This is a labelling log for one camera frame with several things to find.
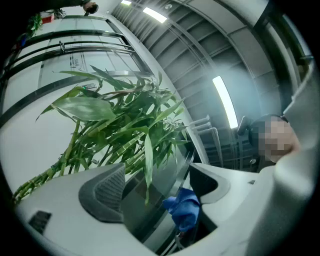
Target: handrail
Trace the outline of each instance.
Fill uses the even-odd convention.
[[[14,49],[11,53],[20,51],[26,47],[40,43],[42,41],[46,41],[54,38],[69,37],[69,36],[103,36],[103,37],[112,37],[112,38],[124,37],[124,35],[120,33],[108,32],[108,31],[99,30],[99,29],[62,30],[62,31],[49,32],[49,33],[44,33],[41,35],[34,36],[31,39],[27,40],[24,46],[18,49]]]
[[[64,42],[63,44],[64,45],[73,45],[73,44],[106,44],[106,45],[113,45],[113,46],[123,46],[123,47],[128,47],[128,48],[132,48],[132,46],[130,45],[126,45],[126,44],[121,44],[121,43],[114,43],[114,42],[103,42],[103,41],[72,41],[72,42]],[[23,58],[25,57],[28,57],[32,54],[35,54],[35,53],[38,53],[38,52],[41,52],[43,50],[47,50],[47,49],[50,49],[50,48],[53,48],[53,47],[59,47],[60,44],[59,43],[55,43],[55,44],[52,44],[52,45],[48,45],[46,47],[42,47],[42,48],[39,48],[39,49],[36,49],[36,50],[33,50],[17,59],[15,59],[14,61],[8,63],[4,68],[5,69],[8,69],[10,66],[12,66],[12,64],[22,60]]]
[[[52,50],[49,52],[45,52],[43,54],[39,54],[35,57],[32,57],[30,59],[25,60],[24,62],[20,63],[19,65],[13,67],[12,69],[8,70],[3,78],[9,79],[16,73],[20,72],[21,70],[26,69],[27,67],[30,67],[31,65],[34,65],[38,62],[42,62],[54,57],[58,57],[65,54],[72,54],[72,53],[82,53],[82,52],[122,52],[122,53],[135,53],[133,50],[128,49],[121,49],[116,47],[108,47],[108,46],[75,46],[70,48],[65,48],[64,52],[62,52],[60,49]]]

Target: person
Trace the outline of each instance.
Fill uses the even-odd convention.
[[[298,138],[284,116],[268,114],[255,121],[244,116],[237,133],[243,135],[246,130],[249,143],[259,155],[274,163],[300,149]]]
[[[35,0],[33,3],[32,9],[35,13],[64,7],[81,6],[86,14],[94,14],[99,9],[99,5],[96,2],[91,2],[91,0]]]

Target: dark hair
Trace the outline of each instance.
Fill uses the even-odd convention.
[[[288,120],[284,116],[279,116],[276,114],[267,114],[258,118],[255,121],[252,121],[250,118],[244,116],[241,120],[237,133],[238,135],[243,135],[246,130],[249,130],[249,133],[248,133],[249,143],[253,147],[257,147],[259,144],[259,134],[265,132],[266,122],[271,122],[272,118],[274,117],[288,123]]]
[[[87,13],[94,14],[98,11],[99,5],[94,4],[89,9],[86,10]]]

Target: white machine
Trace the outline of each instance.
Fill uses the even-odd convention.
[[[203,213],[217,228],[175,255],[262,256],[290,233],[318,177],[319,96],[310,71],[284,112],[301,151],[284,156],[275,166],[257,174],[192,164],[192,172],[217,183],[200,197]],[[123,224],[124,175],[124,166],[114,164],[55,178],[23,200],[16,212],[52,255],[155,255]]]

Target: gray panel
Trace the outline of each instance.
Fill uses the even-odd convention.
[[[177,40],[167,48],[166,51],[162,52],[161,55],[158,56],[157,61],[162,67],[166,68],[170,63],[178,58],[181,53],[185,53],[187,51],[189,51],[187,46],[180,40]]]
[[[281,100],[278,88],[274,88],[260,96],[262,114],[281,115]]]
[[[184,87],[187,83],[190,83],[190,81],[194,81],[200,77],[202,77],[203,71],[202,71],[202,67],[200,65],[192,65],[192,69],[188,68],[185,70],[182,70],[182,73],[176,73],[174,74],[174,79],[172,79],[173,81],[176,80],[176,78],[178,78],[175,82],[174,82],[174,86],[178,89],[181,87]]]
[[[203,20],[203,22],[191,28],[188,32],[198,41],[203,35],[213,31],[217,31],[217,29],[213,27],[208,21]]]
[[[193,0],[189,5],[202,12],[216,24],[219,24],[227,34],[245,27],[230,11],[213,0]]]
[[[278,82],[274,71],[270,71],[255,79],[257,89],[260,94],[266,93],[275,87],[278,87]]]
[[[180,90],[178,89],[178,91],[182,98],[188,98],[193,97],[195,93],[202,90],[205,90],[206,92],[210,91],[210,88],[208,88],[209,86],[213,87],[212,81],[208,81],[208,78],[205,76],[197,79],[195,82],[183,87]]]
[[[240,51],[244,61],[252,71],[254,77],[261,76],[272,70],[269,60],[249,29],[241,29],[230,35]]]
[[[242,63],[240,56],[237,54],[234,48],[228,48],[218,55],[215,55],[212,59],[219,72],[227,71],[234,66],[234,64]]]
[[[186,51],[184,54],[179,56],[174,63],[169,65],[165,72],[168,76],[174,77],[175,74],[180,74],[183,70],[186,70],[194,63],[197,63],[197,60],[191,55],[189,51]]]
[[[217,49],[228,46],[230,43],[221,33],[212,33],[200,39],[201,46],[207,53],[212,53]]]
[[[259,94],[243,63],[221,75],[234,106],[238,123],[243,116],[256,119],[260,116]]]
[[[185,30],[187,30],[192,24],[198,23],[199,21],[202,21],[203,18],[196,14],[195,12],[190,13],[188,16],[181,19],[178,24],[183,27]]]

